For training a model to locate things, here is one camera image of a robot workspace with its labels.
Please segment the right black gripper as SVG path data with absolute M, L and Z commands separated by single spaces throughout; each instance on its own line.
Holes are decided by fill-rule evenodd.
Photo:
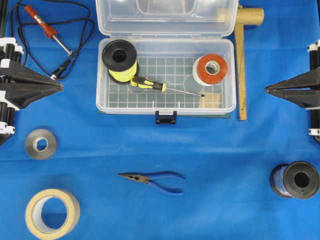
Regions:
M 297 90 L 306 86 L 310 90 Z M 306 109 L 319 108 L 320 68 L 318 67 L 288 80 L 269 85 L 265 88 L 265 92 L 274 97 L 292 102 L 299 107 L 305 107 Z

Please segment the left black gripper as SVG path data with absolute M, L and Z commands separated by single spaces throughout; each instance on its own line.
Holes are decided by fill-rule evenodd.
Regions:
M 6 108 L 25 109 L 32 102 L 62 90 L 61 83 L 14 60 L 0 61 L 0 104 Z

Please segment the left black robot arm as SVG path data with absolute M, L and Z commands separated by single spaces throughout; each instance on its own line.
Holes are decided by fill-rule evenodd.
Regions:
M 15 112 L 29 104 L 61 92 L 54 78 L 39 74 L 21 64 L 22 46 L 14 37 L 0 39 L 0 143 L 15 134 Z

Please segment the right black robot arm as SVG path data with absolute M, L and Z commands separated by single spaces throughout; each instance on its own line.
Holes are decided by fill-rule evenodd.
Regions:
M 309 54 L 308 72 L 288 80 L 269 85 L 265 92 L 310 110 L 311 125 L 308 134 L 320 141 L 320 41 L 307 47 Z

